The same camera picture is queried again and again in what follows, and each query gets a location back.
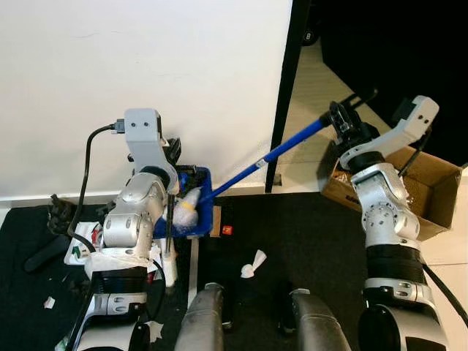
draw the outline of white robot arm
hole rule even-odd
[[[338,135],[340,165],[353,173],[366,233],[369,277],[363,296],[368,309],[359,328],[363,351],[448,350],[423,272],[418,218],[407,205],[397,171],[384,160],[419,140],[438,110],[433,100],[418,96],[399,108],[396,128],[369,137],[357,113],[332,104],[329,116]]]
[[[178,192],[178,177],[166,160],[159,114],[151,109],[125,112],[113,130],[124,132],[135,163],[135,174],[117,196],[116,207],[103,225],[99,250],[86,262],[91,279],[87,303],[72,330],[67,350],[147,350],[148,326],[140,322],[146,309],[144,288],[154,225],[169,196]],[[160,239],[159,246],[170,241]],[[177,278],[174,250],[162,253],[167,285]]]

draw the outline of yellow tape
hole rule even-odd
[[[188,203],[187,201],[182,201],[182,207],[186,208],[187,210],[190,211],[195,211],[195,207],[192,206],[191,203]]]

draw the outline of blue bin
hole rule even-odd
[[[206,195],[211,193],[211,173],[210,170],[206,167],[197,167],[197,172],[204,174],[201,178],[198,186],[201,186],[200,190],[200,199],[204,198]],[[188,230],[186,232],[179,232],[175,226],[173,226],[172,237],[181,238],[190,235],[204,236],[211,232],[213,229],[213,205],[214,200],[207,200],[201,205],[197,205],[198,212],[198,223],[195,228]],[[161,239],[166,237],[166,221],[163,218],[160,218],[154,227],[153,238]]]

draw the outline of brown cardboard box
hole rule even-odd
[[[391,154],[386,161],[401,169],[415,149],[409,146]],[[350,183],[351,175],[335,167],[322,194],[347,207],[361,211]],[[426,240],[450,229],[461,168],[421,152],[403,178],[409,193],[409,208],[419,218],[419,240]]]

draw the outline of black floor mat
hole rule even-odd
[[[353,350],[358,318],[363,311],[361,289],[366,276],[360,215],[319,194],[262,195],[219,199],[232,211],[233,235],[200,240],[199,283],[226,285],[234,301],[234,329],[225,335],[225,349],[296,350],[295,338],[276,330],[274,290],[288,279],[309,288],[331,308]],[[82,220],[96,220],[86,206]],[[11,210],[0,230],[0,350],[52,350],[74,322],[81,297],[70,282],[84,279],[82,268],[66,267],[62,257],[28,275],[23,261],[52,238],[47,209]],[[189,243],[175,241],[179,281],[166,296],[158,320],[163,339],[154,350],[173,350],[186,311]],[[241,279],[241,267],[252,263],[257,249],[267,260],[252,279]],[[61,280],[70,272],[67,280]],[[42,304],[56,299],[51,310]]]

